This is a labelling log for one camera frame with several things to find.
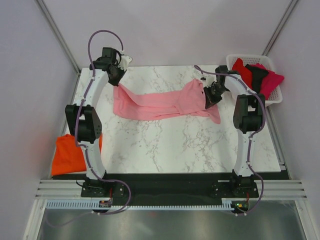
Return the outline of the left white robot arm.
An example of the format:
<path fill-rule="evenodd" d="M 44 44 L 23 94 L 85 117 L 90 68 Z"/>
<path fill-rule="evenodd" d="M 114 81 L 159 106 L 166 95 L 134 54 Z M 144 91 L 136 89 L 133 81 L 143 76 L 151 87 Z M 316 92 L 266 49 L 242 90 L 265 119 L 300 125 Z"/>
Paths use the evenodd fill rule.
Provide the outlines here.
<path fill-rule="evenodd" d="M 106 169 L 102 163 L 99 140 L 102 122 L 96 111 L 99 98 L 107 84 L 118 86 L 128 70 L 132 57 L 112 47 L 104 47 L 101 57 L 84 68 L 81 77 L 86 78 L 82 94 L 73 104 L 65 107 L 69 133 L 75 145 L 82 151 L 86 166 L 86 182 L 99 197 L 106 196 L 110 185 L 104 180 Z"/>

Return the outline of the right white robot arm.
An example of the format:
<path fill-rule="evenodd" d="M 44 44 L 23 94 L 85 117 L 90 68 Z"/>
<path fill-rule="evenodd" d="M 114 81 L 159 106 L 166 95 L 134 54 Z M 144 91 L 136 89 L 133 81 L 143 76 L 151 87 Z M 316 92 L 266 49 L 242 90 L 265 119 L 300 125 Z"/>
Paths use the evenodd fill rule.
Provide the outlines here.
<path fill-rule="evenodd" d="M 235 197 L 242 196 L 247 188 L 254 185 L 253 160 L 257 134 L 266 124 L 265 96 L 253 91 L 236 71 L 220 65 L 212 75 L 216 80 L 204 88 L 205 108 L 217 105 L 225 92 L 235 99 L 233 125 L 238 134 L 237 158 L 232 170 L 229 191 Z"/>

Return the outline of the pink t shirt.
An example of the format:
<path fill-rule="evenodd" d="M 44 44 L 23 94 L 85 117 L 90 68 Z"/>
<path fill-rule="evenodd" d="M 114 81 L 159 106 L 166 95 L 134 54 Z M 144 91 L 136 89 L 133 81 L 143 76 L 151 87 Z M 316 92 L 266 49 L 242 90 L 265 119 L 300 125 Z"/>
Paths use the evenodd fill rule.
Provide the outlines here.
<path fill-rule="evenodd" d="M 181 90 L 162 93 L 135 94 L 119 84 L 113 88 L 113 113 L 136 121 L 157 121 L 181 116 L 210 118 L 221 123 L 216 105 L 206 109 L 203 83 L 198 79 L 188 82 Z"/>

